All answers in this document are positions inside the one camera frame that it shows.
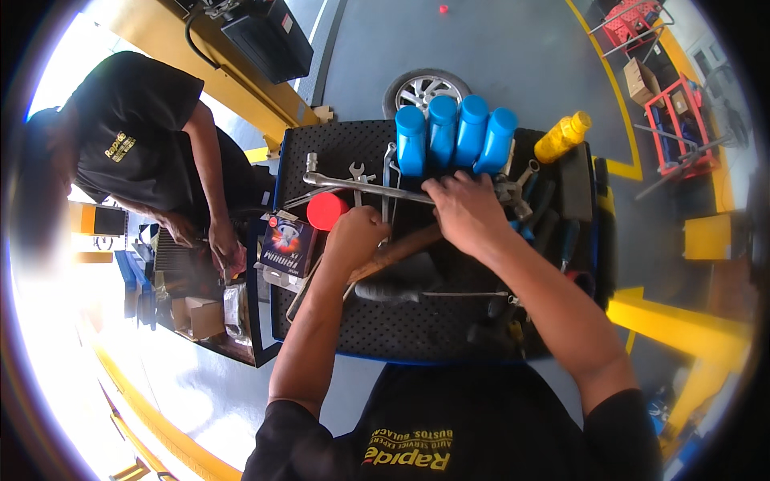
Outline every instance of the wooden hammer handle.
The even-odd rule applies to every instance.
[[[384,249],[375,252],[372,260],[350,274],[347,283],[352,284],[358,282],[364,277],[371,276],[375,272],[379,272],[388,266],[392,266],[396,262],[425,249],[442,237],[441,229],[439,229],[438,224],[429,225],[424,229],[412,232],[406,237],[389,244]]]

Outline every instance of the yellow bottle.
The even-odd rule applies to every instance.
[[[582,110],[571,117],[564,117],[534,145],[534,156],[544,164],[550,164],[577,144],[583,142],[585,132],[591,128],[591,117]]]

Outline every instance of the hose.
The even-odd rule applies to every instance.
[[[222,67],[220,64],[214,62],[211,58],[207,57],[205,53],[201,52],[198,47],[196,47],[195,43],[193,43],[192,37],[190,37],[190,26],[193,25],[193,21],[203,13],[203,10],[198,10],[197,12],[191,13],[190,16],[187,18],[187,22],[185,23],[185,40],[187,41],[187,45],[192,49],[193,52],[196,53],[200,58],[202,58],[204,61],[206,61],[207,64],[211,65],[211,68],[214,70],[218,70],[220,67]]]

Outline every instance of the tire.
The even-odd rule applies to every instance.
[[[430,86],[430,77],[434,77],[442,81],[442,84],[439,85],[440,87],[449,86],[451,88],[454,88],[454,89],[436,88],[432,92],[427,92],[429,94],[434,94],[432,96],[450,95],[455,97],[455,99],[457,100],[457,103],[459,104],[460,102],[462,102],[462,100],[465,97],[471,94],[470,88],[465,82],[463,82],[462,78],[456,76],[453,73],[447,72],[446,70],[439,70],[438,68],[419,68],[418,70],[412,70],[411,72],[407,72],[399,76],[395,80],[393,80],[393,82],[390,84],[387,90],[385,90],[385,95],[383,96],[383,116],[385,117],[385,119],[394,118],[396,116],[396,112],[399,108],[399,105],[403,106],[403,105],[409,105],[411,103],[405,99],[402,99],[400,97],[400,92],[402,89],[406,89],[408,93],[413,94],[414,93],[412,92],[413,88],[410,84],[418,80],[419,77],[425,77],[425,79],[423,79],[423,87],[425,85]],[[423,104],[416,105],[418,108],[420,108],[420,110],[423,111],[426,117],[427,117],[427,102],[428,102],[427,100],[423,100]]]

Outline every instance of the red bottle cap on floor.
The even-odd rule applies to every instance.
[[[336,220],[349,210],[350,207],[345,201],[332,193],[324,192],[310,200],[307,205],[307,220],[316,229],[330,231]]]

